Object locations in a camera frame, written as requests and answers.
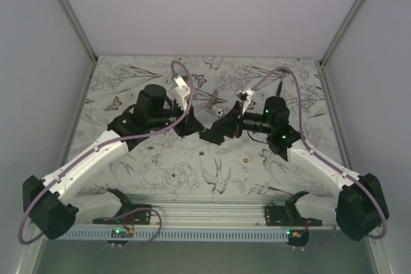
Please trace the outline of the black fuse box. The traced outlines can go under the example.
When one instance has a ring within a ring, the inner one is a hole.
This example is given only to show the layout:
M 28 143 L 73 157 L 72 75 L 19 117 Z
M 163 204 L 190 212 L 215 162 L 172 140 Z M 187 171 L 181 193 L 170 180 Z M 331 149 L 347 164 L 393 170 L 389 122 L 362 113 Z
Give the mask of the black fuse box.
M 199 135 L 199 138 L 203 141 L 207 141 L 207 142 L 213 141 L 213 136 L 212 136 L 211 130 L 209 129 L 202 130 L 201 132 L 198 133 L 198 135 Z

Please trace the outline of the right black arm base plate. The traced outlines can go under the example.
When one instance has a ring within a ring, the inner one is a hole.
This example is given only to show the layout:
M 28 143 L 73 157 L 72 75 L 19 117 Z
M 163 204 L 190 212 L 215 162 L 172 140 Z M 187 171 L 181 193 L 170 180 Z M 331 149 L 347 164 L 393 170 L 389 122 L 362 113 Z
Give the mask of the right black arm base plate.
M 294 206 L 275 205 L 268 203 L 264 206 L 266 226 L 275 227 L 304 227 L 306 223 L 310 227 L 321 227 L 321 220 L 303 218 Z

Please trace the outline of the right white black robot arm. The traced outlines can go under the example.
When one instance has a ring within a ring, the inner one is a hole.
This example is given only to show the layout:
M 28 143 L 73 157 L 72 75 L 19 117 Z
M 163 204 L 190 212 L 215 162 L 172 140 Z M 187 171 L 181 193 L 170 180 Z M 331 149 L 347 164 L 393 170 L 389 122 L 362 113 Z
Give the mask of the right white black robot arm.
M 302 130 L 290 125 L 289 116 L 285 100 L 277 96 L 266 99 L 261 114 L 244 111 L 243 103 L 237 101 L 211 129 L 229 138 L 241 137 L 244 131 L 266 134 L 273 154 L 302 168 L 328 189 L 329 197 L 306 191 L 289 197 L 284 206 L 289 224 L 297 226 L 306 219 L 316 219 L 336 224 L 353 241 L 385 237 L 389 210 L 380 181 L 370 173 L 351 171 L 317 151 Z

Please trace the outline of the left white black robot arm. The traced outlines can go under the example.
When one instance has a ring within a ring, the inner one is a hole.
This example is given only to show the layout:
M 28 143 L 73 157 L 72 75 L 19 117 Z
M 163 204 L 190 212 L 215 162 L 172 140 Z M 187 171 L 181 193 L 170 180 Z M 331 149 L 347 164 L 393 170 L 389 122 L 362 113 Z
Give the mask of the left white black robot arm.
M 181 83 L 170 99 L 164 87 L 147 85 L 137 102 L 115 117 L 101 135 L 73 160 L 58 170 L 22 185 L 23 220 L 29 219 L 40 235 L 54 240 L 74 225 L 88 222 L 122 224 L 135 212 L 149 212 L 149 206 L 136 205 L 119 189 L 81 196 L 84 185 L 114 161 L 130 153 L 148 138 L 169 130 L 183 137 L 191 134 L 194 121 L 194 87 Z

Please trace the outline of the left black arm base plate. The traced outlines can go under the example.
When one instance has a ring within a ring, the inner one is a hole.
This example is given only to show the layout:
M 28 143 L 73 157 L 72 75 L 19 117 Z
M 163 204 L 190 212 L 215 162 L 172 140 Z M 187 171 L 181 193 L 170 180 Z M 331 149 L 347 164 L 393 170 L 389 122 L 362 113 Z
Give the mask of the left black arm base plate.
M 121 208 L 114 216 L 117 219 L 93 219 L 95 225 L 148 225 L 151 220 L 151 205 L 132 205 L 129 210 Z

